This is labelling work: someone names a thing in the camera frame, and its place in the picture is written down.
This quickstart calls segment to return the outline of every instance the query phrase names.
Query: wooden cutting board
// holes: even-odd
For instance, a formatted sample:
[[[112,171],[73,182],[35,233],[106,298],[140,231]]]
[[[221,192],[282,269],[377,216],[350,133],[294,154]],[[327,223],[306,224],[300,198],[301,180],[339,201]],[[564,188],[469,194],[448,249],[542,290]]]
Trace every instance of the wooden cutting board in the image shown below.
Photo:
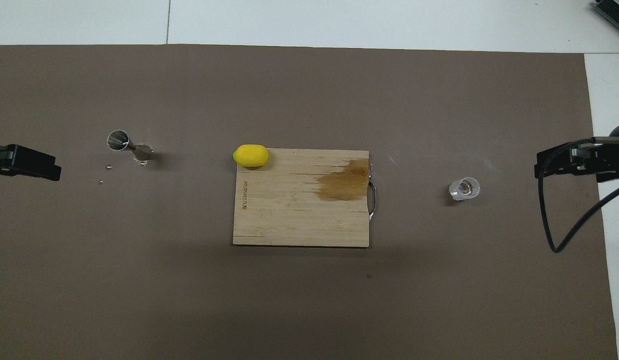
[[[237,166],[234,244],[369,246],[369,151],[268,150],[264,166]]]

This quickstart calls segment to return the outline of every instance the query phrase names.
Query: brown stain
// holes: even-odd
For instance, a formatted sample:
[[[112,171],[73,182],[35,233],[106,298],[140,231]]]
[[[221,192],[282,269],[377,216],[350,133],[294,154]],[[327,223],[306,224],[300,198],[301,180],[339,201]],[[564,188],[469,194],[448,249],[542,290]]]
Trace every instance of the brown stain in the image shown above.
[[[314,194],[324,201],[348,201],[367,196],[369,159],[352,159],[343,170],[327,173],[316,179],[320,184]]]

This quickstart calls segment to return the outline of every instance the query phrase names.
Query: white table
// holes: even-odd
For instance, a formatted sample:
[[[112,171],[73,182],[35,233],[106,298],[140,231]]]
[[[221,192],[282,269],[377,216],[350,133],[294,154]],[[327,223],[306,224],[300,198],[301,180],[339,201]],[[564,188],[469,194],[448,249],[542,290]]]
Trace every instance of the white table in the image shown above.
[[[619,31],[593,12],[592,3],[0,0],[0,44],[193,43],[584,53],[593,132],[605,136],[619,125]],[[618,186],[619,180],[599,185],[600,196]],[[602,216],[619,357],[619,197],[603,208]]]

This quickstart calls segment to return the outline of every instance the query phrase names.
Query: clear plastic cup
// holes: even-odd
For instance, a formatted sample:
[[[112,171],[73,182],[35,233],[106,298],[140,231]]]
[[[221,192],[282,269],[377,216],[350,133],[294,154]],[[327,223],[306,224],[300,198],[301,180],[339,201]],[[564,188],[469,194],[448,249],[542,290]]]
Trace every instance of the clear plastic cup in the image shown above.
[[[449,194],[456,201],[476,198],[481,193],[481,185],[473,177],[464,177],[449,185]]]

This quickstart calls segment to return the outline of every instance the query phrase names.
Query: toy lemon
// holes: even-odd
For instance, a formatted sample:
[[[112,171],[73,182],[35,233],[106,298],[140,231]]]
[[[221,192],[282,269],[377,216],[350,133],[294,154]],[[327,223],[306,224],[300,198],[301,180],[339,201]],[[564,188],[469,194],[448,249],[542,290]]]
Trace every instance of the toy lemon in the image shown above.
[[[269,160],[269,151],[263,145],[245,144],[232,154],[236,164],[242,167],[261,167]]]

